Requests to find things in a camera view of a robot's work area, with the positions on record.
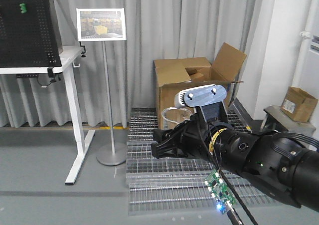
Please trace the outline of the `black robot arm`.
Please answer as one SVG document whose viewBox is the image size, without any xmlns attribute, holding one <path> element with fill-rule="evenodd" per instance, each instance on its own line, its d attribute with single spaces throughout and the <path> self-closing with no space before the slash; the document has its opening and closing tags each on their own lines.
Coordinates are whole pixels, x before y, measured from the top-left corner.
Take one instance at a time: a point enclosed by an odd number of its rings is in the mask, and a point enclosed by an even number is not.
<svg viewBox="0 0 319 225">
<path fill-rule="evenodd" d="M 239 132 L 220 121 L 201 128 L 196 120 L 152 134 L 156 158 L 203 159 L 281 203 L 319 209 L 319 142 L 312 137 L 275 130 Z"/>
</svg>

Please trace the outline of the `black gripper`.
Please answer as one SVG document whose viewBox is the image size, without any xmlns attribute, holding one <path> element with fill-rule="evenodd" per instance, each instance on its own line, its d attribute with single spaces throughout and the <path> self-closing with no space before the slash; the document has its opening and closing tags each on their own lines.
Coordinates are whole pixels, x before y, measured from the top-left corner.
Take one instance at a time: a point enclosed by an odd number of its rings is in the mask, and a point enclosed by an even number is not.
<svg viewBox="0 0 319 225">
<path fill-rule="evenodd" d="M 202 129 L 196 120 L 185 121 L 173 129 L 153 129 L 151 154 L 155 158 L 213 159 L 209 147 L 213 135 L 219 130 L 219 122 L 208 122 Z"/>
</svg>

